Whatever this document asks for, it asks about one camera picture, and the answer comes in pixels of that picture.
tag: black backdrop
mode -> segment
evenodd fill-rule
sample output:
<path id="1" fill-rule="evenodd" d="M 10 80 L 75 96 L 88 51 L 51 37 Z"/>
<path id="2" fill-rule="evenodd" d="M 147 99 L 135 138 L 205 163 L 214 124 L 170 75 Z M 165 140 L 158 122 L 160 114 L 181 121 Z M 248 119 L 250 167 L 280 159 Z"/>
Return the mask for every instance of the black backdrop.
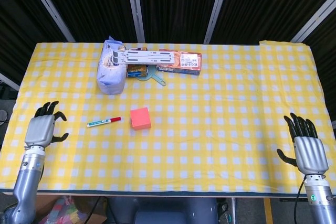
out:
<path id="1" fill-rule="evenodd" d="M 211 44 L 290 41 L 326 0 L 224 0 Z M 129 0 L 52 0 L 78 42 L 136 42 Z M 214 0 L 140 0 L 146 42 L 203 43 Z M 0 72 L 20 84 L 37 42 L 65 41 L 40 0 L 0 1 Z M 336 120 L 336 11 L 304 41 Z"/>

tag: white plastic bag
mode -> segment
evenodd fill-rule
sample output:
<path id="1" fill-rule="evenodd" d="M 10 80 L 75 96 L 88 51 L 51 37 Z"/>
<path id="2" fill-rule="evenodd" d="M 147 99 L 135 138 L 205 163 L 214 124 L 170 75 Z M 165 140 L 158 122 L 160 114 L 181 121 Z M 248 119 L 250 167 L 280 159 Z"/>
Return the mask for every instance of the white plastic bag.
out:
<path id="1" fill-rule="evenodd" d="M 126 80 L 127 65 L 113 64 L 113 51 L 125 51 L 125 46 L 110 37 L 104 42 L 97 70 L 97 84 L 105 94 L 120 94 Z"/>

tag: red foam block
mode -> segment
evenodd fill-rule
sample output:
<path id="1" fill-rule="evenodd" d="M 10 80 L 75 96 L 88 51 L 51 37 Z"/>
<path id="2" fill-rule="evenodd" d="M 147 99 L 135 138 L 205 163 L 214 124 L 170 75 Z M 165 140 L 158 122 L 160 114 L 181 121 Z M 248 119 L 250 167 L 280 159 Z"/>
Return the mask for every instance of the red foam block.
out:
<path id="1" fill-rule="evenodd" d="M 152 127 L 148 108 L 131 110 L 132 127 L 135 130 L 147 129 Z"/>

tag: tablecloth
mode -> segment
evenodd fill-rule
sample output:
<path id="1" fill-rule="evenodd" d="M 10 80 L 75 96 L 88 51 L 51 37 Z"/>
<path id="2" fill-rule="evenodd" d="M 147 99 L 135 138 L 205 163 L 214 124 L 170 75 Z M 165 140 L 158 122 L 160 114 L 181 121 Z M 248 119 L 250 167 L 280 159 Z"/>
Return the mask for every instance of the tablecloth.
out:
<path id="1" fill-rule="evenodd" d="M 302 175 L 283 115 L 312 120 L 336 190 L 335 139 L 312 53 L 304 44 L 127 44 L 202 53 L 199 76 L 158 72 L 167 85 L 127 79 L 122 94 L 96 84 L 102 44 L 36 45 L 0 155 L 0 188 L 12 189 L 37 108 L 58 100 L 62 143 L 46 148 L 40 190 L 296 193 Z M 130 110 L 148 107 L 151 129 L 134 131 Z M 120 122 L 86 128 L 121 116 Z"/>

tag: wire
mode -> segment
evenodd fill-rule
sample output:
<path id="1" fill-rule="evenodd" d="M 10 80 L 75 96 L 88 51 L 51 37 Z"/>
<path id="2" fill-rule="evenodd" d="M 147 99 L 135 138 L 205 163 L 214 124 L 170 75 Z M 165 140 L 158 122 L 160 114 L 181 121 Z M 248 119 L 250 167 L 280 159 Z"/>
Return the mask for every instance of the wire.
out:
<path id="1" fill-rule="evenodd" d="M 296 224 L 296 206 L 298 205 L 298 200 L 299 200 L 300 192 L 301 192 L 301 189 L 303 187 L 303 184 L 305 183 L 305 180 L 306 180 L 306 176 L 303 177 L 302 183 L 300 185 L 298 194 L 297 194 L 296 199 L 295 199 L 295 205 L 294 205 L 294 223 L 295 224 Z"/>
<path id="2" fill-rule="evenodd" d="M 91 218 L 91 216 L 92 216 L 92 214 L 93 214 L 93 211 L 94 211 L 94 209 L 96 208 L 96 206 L 97 206 L 99 200 L 100 200 L 100 196 L 98 197 L 98 199 L 97 199 L 95 205 L 93 206 L 93 208 L 92 208 L 92 210 L 91 210 L 89 216 L 86 218 L 86 221 L 84 222 L 84 224 L 88 223 L 88 221 L 89 221 L 89 219 Z"/>
<path id="3" fill-rule="evenodd" d="M 111 205 L 110 205 L 109 198 L 108 198 L 108 197 L 105 197 L 105 198 L 106 198 L 106 200 L 107 200 L 107 205 L 109 206 L 109 210 L 110 210 L 110 212 L 111 212 L 111 214 L 112 214 L 112 217 L 113 217 L 113 219 L 114 219 L 114 222 L 115 222 L 115 224 L 118 224 L 119 222 L 117 221 L 117 219 L 116 219 L 116 217 L 115 217 L 115 215 L 114 215 L 114 212 L 112 211 L 112 207 L 111 207 Z"/>

